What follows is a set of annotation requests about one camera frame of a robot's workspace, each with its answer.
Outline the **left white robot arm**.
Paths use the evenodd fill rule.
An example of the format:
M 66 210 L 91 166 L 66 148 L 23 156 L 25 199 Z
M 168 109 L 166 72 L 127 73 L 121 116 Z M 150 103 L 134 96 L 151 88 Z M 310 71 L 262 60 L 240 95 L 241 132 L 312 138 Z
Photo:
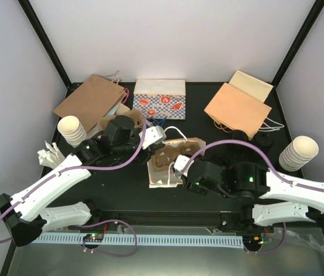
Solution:
M 51 208 L 55 199 L 93 171 L 121 169 L 135 159 L 142 162 L 150 156 L 148 136 L 156 136 L 156 128 L 143 122 L 142 130 L 127 116 L 116 116 L 106 128 L 81 142 L 51 172 L 14 195 L 0 195 L 0 221 L 18 247 L 30 244 L 42 233 L 77 226 L 96 229 L 102 216 L 92 200 Z

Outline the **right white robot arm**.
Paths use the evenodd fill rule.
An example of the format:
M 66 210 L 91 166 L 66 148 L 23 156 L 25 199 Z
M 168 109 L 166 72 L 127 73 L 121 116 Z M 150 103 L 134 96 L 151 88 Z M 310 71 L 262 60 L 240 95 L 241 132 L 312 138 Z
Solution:
M 212 190 L 235 200 L 276 200 L 242 207 L 239 224 L 247 232 L 300 221 L 324 227 L 324 182 L 276 175 L 270 168 L 249 162 L 225 167 L 184 157 L 173 169 L 186 189 L 199 194 Z

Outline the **orange kraft paper bag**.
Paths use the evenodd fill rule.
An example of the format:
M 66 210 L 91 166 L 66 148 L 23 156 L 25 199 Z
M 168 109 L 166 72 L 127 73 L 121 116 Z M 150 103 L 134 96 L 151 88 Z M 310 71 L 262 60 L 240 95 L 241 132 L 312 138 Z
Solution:
M 179 155 L 193 156 L 199 149 L 206 145 L 200 138 L 187 138 L 182 131 L 175 126 L 168 126 L 164 131 L 176 130 L 181 139 L 163 141 L 163 147 L 158 149 L 147 163 L 149 188 L 173 188 L 183 182 L 173 174 L 173 163 Z

